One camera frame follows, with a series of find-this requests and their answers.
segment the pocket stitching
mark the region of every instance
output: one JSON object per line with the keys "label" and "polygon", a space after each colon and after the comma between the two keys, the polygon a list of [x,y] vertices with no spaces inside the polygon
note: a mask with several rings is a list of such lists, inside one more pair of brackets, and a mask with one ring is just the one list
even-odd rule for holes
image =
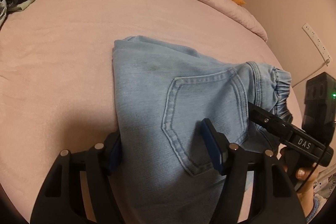
{"label": "pocket stitching", "polygon": [[261,88],[261,73],[257,63],[253,61],[246,62],[250,67],[254,75],[254,85],[255,85],[255,104],[261,107],[261,102],[263,99],[263,89]]}
{"label": "pocket stitching", "polygon": [[[169,140],[169,143],[175,152],[176,156],[178,157],[180,163],[184,167],[184,169],[192,176],[200,175],[206,171],[208,171],[212,167],[212,162],[208,162],[203,165],[197,165],[195,164],[190,158],[189,155],[185,152],[180,139],[173,129],[173,120],[174,120],[174,112],[176,107],[176,99],[178,92],[180,88],[184,85],[190,85],[190,84],[201,84],[201,83],[214,83],[218,81],[222,81],[230,76],[236,76],[237,79],[234,77],[231,86],[234,88],[235,95],[237,98],[240,99],[241,104],[237,104],[239,106],[238,109],[240,110],[240,113],[247,117],[247,113],[243,114],[243,102],[245,102],[245,112],[247,109],[247,97],[245,94],[245,98],[241,97],[241,94],[239,93],[238,86],[242,87],[243,90],[245,90],[244,85],[239,78],[239,75],[237,74],[236,70],[234,68],[230,68],[225,71],[213,73],[210,75],[200,75],[200,76],[187,76],[187,77],[176,77],[173,79],[167,94],[167,100],[166,100],[166,106],[165,111],[162,119],[162,130],[166,137]],[[240,116],[243,128],[246,128],[246,131],[243,133],[241,137],[239,137],[235,142],[242,143],[246,137],[247,137],[247,124],[246,121],[243,121],[243,117]]]}

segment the pink duvet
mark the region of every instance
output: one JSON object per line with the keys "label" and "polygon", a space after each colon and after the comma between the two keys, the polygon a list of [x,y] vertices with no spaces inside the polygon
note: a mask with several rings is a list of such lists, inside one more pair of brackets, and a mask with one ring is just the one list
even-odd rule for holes
{"label": "pink duvet", "polygon": [[[230,0],[36,0],[9,15],[0,30],[0,181],[26,219],[62,149],[88,149],[117,129],[112,48],[131,35],[281,67],[260,24]],[[300,125],[293,92],[288,106]]]}

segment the power strip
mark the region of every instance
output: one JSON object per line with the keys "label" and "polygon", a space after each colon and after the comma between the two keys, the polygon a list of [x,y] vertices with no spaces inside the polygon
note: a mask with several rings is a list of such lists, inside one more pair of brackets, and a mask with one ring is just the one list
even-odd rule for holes
{"label": "power strip", "polygon": [[306,32],[306,34],[308,34],[310,39],[313,41],[317,50],[322,55],[324,61],[327,61],[329,59],[329,64],[330,64],[330,62],[333,61],[333,59],[330,56],[330,54],[329,54],[328,50],[326,49],[325,45],[322,43],[319,36],[316,34],[316,32],[312,29],[312,27],[308,23],[304,24],[302,26],[302,29]]}

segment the fingernail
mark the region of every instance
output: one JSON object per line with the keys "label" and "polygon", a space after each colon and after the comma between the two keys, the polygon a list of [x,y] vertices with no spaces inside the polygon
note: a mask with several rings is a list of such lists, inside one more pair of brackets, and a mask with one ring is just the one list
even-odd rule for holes
{"label": "fingernail", "polygon": [[305,175],[305,171],[304,171],[303,169],[299,169],[299,170],[297,171],[297,175],[298,175],[299,177],[303,177],[303,176]]}

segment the light blue jeans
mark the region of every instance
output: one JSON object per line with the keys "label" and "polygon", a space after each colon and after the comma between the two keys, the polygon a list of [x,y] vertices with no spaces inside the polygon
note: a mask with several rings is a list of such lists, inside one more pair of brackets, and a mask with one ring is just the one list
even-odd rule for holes
{"label": "light blue jeans", "polygon": [[[209,118],[244,149],[278,150],[248,120],[247,102],[289,121],[291,76],[271,65],[226,64],[147,37],[115,41],[115,104],[129,205],[144,224],[208,224],[225,180],[199,123]],[[247,185],[253,179],[248,174]]]}

